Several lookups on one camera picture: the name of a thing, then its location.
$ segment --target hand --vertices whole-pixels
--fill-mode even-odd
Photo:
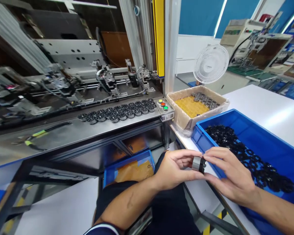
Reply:
[[[260,201],[259,188],[252,180],[251,172],[228,148],[212,147],[206,151],[204,159],[222,169],[227,176],[219,179],[205,173],[206,180],[221,194],[245,207],[251,207]]]
[[[198,171],[181,170],[183,167],[192,168],[194,156],[202,156],[202,153],[189,149],[167,151],[153,176],[157,189],[168,190],[185,181],[204,179],[204,175]]]

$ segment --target yellow foam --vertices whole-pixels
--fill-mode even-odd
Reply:
[[[209,108],[201,102],[195,102],[193,96],[176,100],[175,103],[190,117],[194,118],[197,114],[209,111]]]

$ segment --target electric fan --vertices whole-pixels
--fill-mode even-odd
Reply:
[[[199,53],[193,73],[197,81],[213,83],[224,75],[228,65],[228,51],[220,45],[208,45]]]

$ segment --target pliers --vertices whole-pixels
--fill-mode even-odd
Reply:
[[[41,149],[41,148],[37,147],[36,145],[34,145],[33,142],[31,142],[31,140],[33,140],[34,138],[37,138],[38,136],[40,136],[42,134],[45,134],[45,133],[49,132],[49,131],[52,131],[52,130],[55,130],[55,129],[60,128],[62,126],[66,126],[66,125],[70,125],[70,124],[71,124],[71,122],[63,122],[63,123],[56,124],[56,125],[51,126],[51,127],[47,128],[47,129],[44,129],[44,130],[39,131],[39,132],[37,132],[35,134],[32,134],[29,137],[26,137],[22,141],[15,142],[15,143],[12,143],[12,144],[16,144],[17,145],[17,144],[24,143],[24,144],[26,144],[28,147],[30,147],[33,150],[36,150],[36,151],[39,151],[39,152],[46,151],[47,149]]]

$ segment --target blue wall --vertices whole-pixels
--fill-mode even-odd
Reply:
[[[222,4],[223,0],[182,0],[179,34],[213,36]]]
[[[250,19],[259,0],[227,0],[216,38],[222,38],[230,20]]]
[[[285,0],[279,11],[283,11],[283,13],[273,29],[270,30],[271,33],[281,33],[288,21],[292,18],[294,14],[294,0]]]

